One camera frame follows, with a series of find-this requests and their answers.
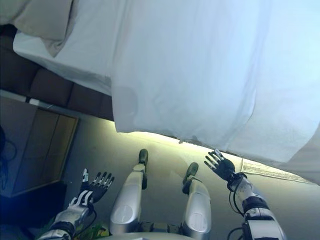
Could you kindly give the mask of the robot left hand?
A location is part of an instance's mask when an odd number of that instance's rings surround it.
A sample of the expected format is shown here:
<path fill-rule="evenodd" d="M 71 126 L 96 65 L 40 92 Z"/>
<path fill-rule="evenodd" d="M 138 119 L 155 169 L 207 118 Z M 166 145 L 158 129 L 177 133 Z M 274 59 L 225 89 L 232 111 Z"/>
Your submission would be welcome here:
<path fill-rule="evenodd" d="M 83 170 L 80 193 L 88 191 L 91 193 L 89 199 L 92 203 L 97 203 L 108 191 L 115 180 L 112 173 L 106 171 L 98 172 L 92 181 L 89 181 L 89 171 L 87 168 Z"/>

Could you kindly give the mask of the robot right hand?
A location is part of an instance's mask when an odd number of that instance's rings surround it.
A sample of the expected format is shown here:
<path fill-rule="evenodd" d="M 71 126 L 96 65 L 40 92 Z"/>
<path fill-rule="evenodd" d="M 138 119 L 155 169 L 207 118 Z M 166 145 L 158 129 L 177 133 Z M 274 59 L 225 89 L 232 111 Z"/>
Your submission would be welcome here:
<path fill-rule="evenodd" d="M 235 166 L 232 161 L 225 158 L 223 154 L 214 148 L 205 156 L 204 163 L 221 179 L 229 182 L 235 174 Z"/>

